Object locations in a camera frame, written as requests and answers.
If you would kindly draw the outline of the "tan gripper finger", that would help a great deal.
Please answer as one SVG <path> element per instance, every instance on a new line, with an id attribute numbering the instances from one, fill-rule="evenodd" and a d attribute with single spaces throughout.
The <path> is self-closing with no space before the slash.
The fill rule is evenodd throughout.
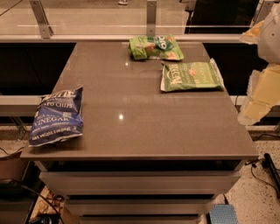
<path id="1" fill-rule="evenodd" d="M 242 43 L 249 45 L 257 45 L 258 39 L 260 35 L 260 30 L 263 27 L 264 21 L 260 21 L 259 23 L 253 25 L 250 29 L 245 31 L 239 38 Z"/>
<path id="2" fill-rule="evenodd" d="M 280 102 L 280 66 L 270 64 L 249 77 L 247 96 L 241 105 L 238 122 L 253 125 L 265 117 Z"/>

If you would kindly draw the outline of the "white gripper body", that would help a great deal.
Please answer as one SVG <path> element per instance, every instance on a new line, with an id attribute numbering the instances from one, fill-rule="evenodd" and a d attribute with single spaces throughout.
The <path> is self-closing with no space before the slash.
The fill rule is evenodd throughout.
<path id="1" fill-rule="evenodd" d="M 274 64 L 280 64 L 280 3 L 275 3 L 264 19 L 259 34 L 258 56 Z"/>

